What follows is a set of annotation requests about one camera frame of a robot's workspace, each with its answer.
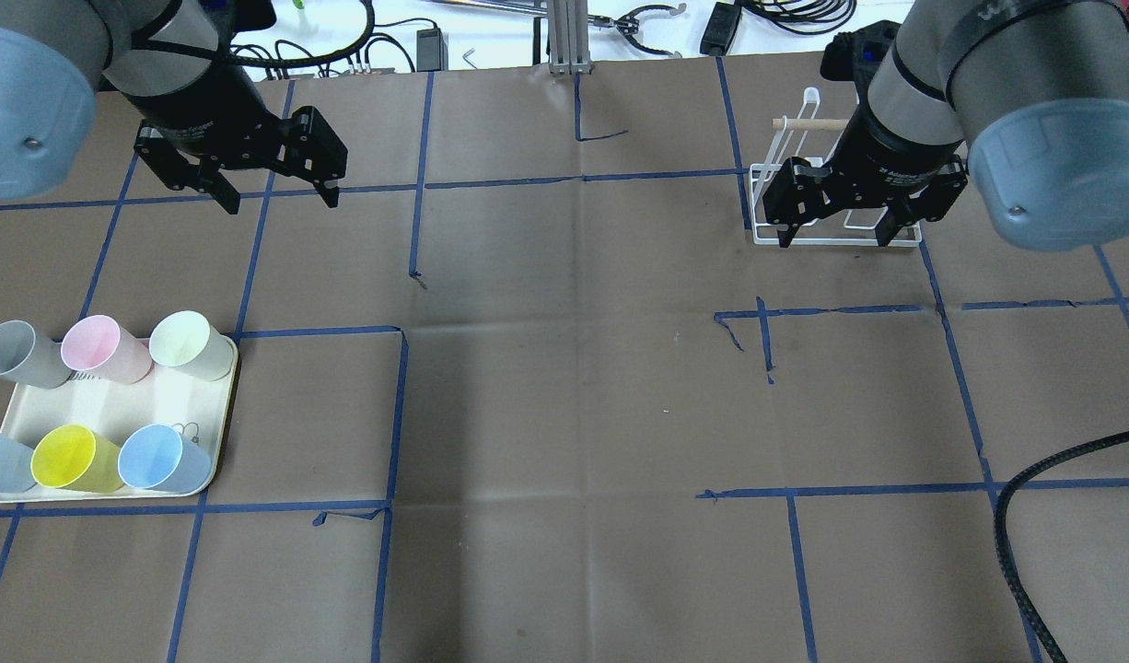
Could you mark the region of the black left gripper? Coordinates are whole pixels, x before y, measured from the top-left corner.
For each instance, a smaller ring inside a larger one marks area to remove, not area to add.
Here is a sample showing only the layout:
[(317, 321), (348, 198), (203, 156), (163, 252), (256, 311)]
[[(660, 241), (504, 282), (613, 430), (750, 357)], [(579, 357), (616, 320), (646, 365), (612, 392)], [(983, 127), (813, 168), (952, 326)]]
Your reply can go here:
[(269, 169), (307, 181), (329, 209), (340, 206), (347, 171), (347, 146), (317, 108), (295, 110), (285, 119), (265, 112), (227, 127), (211, 122), (182, 131), (143, 121), (134, 152), (165, 186), (205, 194), (229, 215), (239, 213), (240, 193), (225, 171)]

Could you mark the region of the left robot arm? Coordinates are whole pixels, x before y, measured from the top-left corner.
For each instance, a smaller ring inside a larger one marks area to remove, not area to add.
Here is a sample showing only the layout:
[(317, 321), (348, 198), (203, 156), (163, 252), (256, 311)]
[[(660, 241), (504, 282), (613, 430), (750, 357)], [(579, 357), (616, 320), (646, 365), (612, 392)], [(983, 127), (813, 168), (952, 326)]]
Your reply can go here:
[(174, 192), (240, 197), (229, 171), (306, 180), (340, 198), (347, 147), (320, 110), (266, 110), (246, 68), (296, 70), (345, 58), (243, 58), (231, 42), (275, 24), (270, 1), (0, 1), (0, 200), (64, 183), (110, 84), (141, 114), (134, 152)]

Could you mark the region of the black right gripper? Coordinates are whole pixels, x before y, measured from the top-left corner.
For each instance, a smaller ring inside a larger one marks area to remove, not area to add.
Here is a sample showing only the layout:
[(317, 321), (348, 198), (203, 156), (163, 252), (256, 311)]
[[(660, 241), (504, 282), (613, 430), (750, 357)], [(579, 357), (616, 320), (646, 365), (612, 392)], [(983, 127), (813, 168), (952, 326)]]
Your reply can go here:
[(800, 224), (855, 209), (885, 207), (877, 223), (877, 245), (889, 247), (907, 224), (939, 221), (969, 184), (970, 173), (960, 157), (926, 175), (921, 183), (898, 184), (876, 175), (847, 175), (834, 164), (813, 165), (789, 157), (768, 181), (765, 223), (778, 224), (778, 245), (789, 248)]

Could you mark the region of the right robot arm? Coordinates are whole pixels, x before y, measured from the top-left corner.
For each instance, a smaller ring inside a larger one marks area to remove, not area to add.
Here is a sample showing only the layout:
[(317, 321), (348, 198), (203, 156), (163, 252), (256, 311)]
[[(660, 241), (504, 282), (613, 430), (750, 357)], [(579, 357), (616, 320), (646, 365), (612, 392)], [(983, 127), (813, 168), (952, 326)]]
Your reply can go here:
[(901, 24), (846, 32), (822, 78), (856, 108), (829, 158), (768, 181), (776, 243), (855, 209), (873, 239), (939, 221), (973, 183), (1015, 247), (1129, 236), (1129, 1), (917, 1)]

